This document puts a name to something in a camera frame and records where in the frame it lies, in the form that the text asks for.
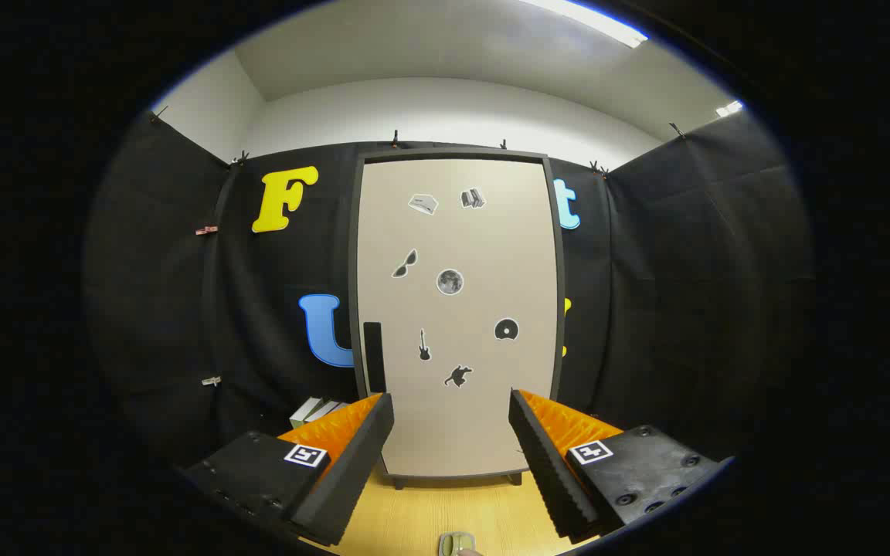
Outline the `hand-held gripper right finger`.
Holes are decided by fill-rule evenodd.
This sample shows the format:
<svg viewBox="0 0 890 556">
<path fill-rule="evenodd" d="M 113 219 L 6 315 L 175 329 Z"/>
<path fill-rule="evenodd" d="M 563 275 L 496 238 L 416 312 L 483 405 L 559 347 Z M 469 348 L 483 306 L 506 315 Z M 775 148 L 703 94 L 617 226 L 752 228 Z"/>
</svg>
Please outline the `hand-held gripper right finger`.
<svg viewBox="0 0 890 556">
<path fill-rule="evenodd" d="M 657 427 L 618 429 L 523 388 L 508 420 L 561 537 L 611 541 L 677 510 L 731 466 Z"/>
</svg>

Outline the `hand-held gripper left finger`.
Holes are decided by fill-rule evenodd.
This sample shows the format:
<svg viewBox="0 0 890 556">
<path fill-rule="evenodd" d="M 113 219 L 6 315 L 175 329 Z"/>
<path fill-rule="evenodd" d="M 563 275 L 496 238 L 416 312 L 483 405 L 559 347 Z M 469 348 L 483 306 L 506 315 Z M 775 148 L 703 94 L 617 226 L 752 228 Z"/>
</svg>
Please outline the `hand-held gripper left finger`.
<svg viewBox="0 0 890 556">
<path fill-rule="evenodd" d="M 279 436 L 245 432 L 182 475 L 265 534 L 332 546 L 392 427 L 392 396 L 377 393 Z"/>
</svg>

